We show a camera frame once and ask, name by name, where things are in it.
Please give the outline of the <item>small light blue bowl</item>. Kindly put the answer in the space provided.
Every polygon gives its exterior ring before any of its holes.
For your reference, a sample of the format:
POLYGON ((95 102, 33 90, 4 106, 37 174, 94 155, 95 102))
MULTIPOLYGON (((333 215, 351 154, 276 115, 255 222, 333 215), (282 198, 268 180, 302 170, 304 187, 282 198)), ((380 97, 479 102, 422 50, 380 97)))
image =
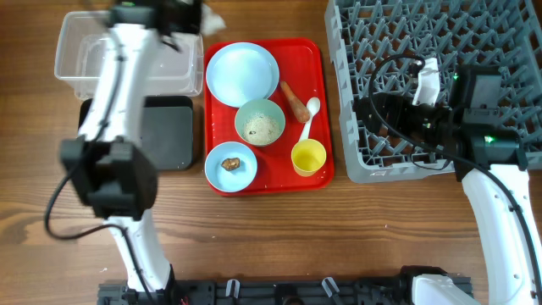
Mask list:
POLYGON ((207 155, 204 172, 215 189, 233 193, 246 189, 257 174, 257 158, 245 144, 228 141, 207 155))

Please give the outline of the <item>orange carrot piece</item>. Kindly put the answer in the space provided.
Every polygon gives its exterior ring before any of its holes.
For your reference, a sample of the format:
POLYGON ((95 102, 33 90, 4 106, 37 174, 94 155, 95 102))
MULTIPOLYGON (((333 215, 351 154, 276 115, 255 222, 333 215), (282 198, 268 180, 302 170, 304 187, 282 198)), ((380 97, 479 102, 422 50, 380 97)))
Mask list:
POLYGON ((286 81, 282 80, 279 85, 297 121, 303 124, 308 122, 310 119, 310 112, 308 111, 307 107, 295 95, 286 81))

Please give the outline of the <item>yellow plastic cup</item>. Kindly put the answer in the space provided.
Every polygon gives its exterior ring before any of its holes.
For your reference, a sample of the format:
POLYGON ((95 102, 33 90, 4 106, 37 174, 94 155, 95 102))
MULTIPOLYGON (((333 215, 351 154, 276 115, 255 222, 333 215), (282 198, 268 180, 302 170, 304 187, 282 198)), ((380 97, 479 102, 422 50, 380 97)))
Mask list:
POLYGON ((324 166, 327 152, 321 142, 305 139, 292 148, 290 156, 295 172, 302 177, 308 177, 324 166))

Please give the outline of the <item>white rice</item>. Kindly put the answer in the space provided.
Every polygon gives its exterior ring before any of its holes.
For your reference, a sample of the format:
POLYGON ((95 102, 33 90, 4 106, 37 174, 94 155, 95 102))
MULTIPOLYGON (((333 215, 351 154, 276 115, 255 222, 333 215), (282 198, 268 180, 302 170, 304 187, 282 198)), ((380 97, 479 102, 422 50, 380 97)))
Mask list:
POLYGON ((266 114, 254 114, 244 124, 242 137, 252 145, 266 146, 278 139, 280 132, 276 119, 266 114))

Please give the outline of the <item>brown food scrap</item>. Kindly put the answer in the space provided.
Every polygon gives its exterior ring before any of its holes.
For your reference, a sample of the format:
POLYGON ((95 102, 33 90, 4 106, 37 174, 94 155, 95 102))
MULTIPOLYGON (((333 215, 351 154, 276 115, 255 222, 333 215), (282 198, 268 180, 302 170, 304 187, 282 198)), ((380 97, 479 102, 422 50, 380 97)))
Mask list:
POLYGON ((241 160, 239 158, 226 158, 222 163, 221 167, 226 171, 233 171, 238 169, 241 166, 241 160))

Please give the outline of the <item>green bowl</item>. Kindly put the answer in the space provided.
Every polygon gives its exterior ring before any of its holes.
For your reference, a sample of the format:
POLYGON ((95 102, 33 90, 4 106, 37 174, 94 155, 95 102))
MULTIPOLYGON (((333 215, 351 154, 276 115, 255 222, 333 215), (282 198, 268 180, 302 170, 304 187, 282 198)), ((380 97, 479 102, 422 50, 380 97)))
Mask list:
POLYGON ((252 100, 236 112, 235 130, 243 141, 256 147, 266 147, 282 136, 285 130, 285 114, 282 108, 271 100, 252 100))

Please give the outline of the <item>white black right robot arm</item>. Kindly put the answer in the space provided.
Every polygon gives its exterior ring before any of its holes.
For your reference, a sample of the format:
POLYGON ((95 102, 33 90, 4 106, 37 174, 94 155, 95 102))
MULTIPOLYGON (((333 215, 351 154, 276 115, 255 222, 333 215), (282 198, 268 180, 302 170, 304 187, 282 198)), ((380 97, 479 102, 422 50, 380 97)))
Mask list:
POLYGON ((520 135, 501 128, 496 67, 463 65, 451 82, 447 107, 435 106, 425 89, 439 83, 430 60, 414 58, 415 97, 376 92, 358 104, 372 131, 386 128, 414 147, 442 155, 473 210, 488 275, 492 304, 541 302, 541 240, 528 194, 528 160, 520 135))

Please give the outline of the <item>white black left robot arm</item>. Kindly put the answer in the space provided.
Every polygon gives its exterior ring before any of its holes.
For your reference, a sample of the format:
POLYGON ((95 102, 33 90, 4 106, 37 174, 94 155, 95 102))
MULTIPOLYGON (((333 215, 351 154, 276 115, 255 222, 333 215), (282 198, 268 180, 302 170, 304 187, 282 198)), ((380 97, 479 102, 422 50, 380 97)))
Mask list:
POLYGON ((149 297, 171 288, 170 262, 163 254, 152 219, 158 172, 141 150, 146 83, 166 38, 175 32, 198 34, 200 1, 116 1, 92 18, 108 32, 105 59, 91 107, 78 136, 61 143, 66 169, 52 197, 67 183, 102 229, 112 231, 128 272, 128 287, 149 297))

